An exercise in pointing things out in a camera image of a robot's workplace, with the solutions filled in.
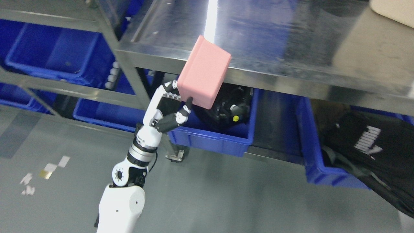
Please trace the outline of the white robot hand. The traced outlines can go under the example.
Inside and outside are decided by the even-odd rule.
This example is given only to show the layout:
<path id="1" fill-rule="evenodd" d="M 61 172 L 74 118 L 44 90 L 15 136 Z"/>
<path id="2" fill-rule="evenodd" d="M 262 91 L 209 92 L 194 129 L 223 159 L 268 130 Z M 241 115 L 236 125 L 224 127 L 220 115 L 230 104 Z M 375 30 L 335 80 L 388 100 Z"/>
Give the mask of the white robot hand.
<path id="1" fill-rule="evenodd" d="M 188 97 L 185 105 L 179 109 L 181 97 L 177 84 L 177 81 L 169 81 L 155 90 L 144 115 L 144 126 L 153 127 L 160 133 L 167 133 L 188 121 L 193 98 Z"/>

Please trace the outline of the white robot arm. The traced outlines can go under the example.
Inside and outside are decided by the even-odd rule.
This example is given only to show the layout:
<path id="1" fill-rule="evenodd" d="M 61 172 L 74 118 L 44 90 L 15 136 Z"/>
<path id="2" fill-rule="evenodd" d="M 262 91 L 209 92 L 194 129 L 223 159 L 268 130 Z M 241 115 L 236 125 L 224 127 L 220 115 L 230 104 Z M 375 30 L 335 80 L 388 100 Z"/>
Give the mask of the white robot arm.
<path id="1" fill-rule="evenodd" d="M 143 124 L 136 128 L 133 142 L 125 159 L 112 169 L 112 182 L 106 185 L 95 221 L 98 233 L 131 233 L 145 205 L 143 189 L 149 164 L 157 156 L 161 137 L 185 124 L 191 114 L 192 97 L 183 107 L 170 114 L 161 110 L 165 100 L 181 104 L 177 80 L 161 84 L 153 94 L 145 112 Z"/>

